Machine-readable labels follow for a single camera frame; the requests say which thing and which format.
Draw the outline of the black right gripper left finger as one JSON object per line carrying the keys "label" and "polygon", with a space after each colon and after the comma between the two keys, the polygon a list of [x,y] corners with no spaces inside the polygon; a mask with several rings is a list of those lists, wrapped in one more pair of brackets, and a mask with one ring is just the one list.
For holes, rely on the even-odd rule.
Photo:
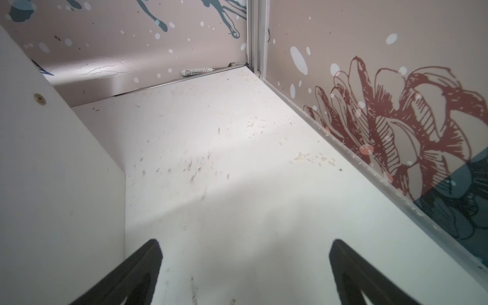
{"label": "black right gripper left finger", "polygon": [[151,304],[162,260],[150,239],[72,304]]}

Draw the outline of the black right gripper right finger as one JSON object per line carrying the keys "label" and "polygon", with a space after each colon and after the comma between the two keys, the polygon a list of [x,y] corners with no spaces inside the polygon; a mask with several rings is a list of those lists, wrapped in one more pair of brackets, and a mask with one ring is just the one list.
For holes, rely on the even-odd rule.
{"label": "black right gripper right finger", "polygon": [[342,304],[418,304],[343,240],[334,240],[329,260]]}

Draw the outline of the white wooden bookshelf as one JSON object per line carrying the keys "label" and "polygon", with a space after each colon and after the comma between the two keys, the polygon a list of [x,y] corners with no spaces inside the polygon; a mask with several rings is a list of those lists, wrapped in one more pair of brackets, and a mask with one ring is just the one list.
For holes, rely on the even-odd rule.
{"label": "white wooden bookshelf", "polygon": [[1,303],[69,304],[124,245],[125,174],[1,31]]}

